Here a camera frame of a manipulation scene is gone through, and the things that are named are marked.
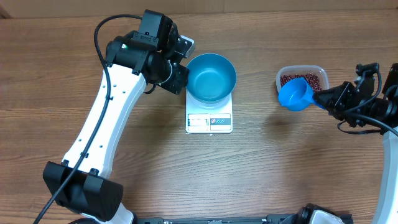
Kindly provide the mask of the blue plastic measuring scoop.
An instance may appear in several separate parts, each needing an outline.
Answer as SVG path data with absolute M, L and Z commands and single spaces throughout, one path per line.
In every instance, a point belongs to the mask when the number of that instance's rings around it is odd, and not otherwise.
M 278 101 L 281 106 L 291 111 L 302 111 L 311 104 L 324 109 L 313 99 L 314 91 L 304 78 L 287 82 L 279 91 Z

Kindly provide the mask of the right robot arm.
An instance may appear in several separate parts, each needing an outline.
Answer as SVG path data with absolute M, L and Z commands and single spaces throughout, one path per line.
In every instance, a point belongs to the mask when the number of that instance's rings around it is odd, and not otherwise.
M 384 164 L 372 223 L 397 223 L 397 64 L 382 82 L 378 63 L 357 64 L 357 78 L 313 95 L 317 105 L 352 128 L 374 126 L 382 135 Z

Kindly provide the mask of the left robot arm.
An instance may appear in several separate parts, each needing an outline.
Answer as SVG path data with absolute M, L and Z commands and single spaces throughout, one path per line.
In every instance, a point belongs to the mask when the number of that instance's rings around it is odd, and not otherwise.
M 118 36 L 98 51 L 103 78 L 95 102 L 76 141 L 61 163 L 43 172 L 56 203 L 81 215 L 82 223 L 134 223 L 122 203 L 124 188 L 110 180 L 114 156 L 138 99 L 161 87 L 179 94 L 189 71 L 181 60 L 195 48 L 162 13 L 146 10 L 138 30 Z

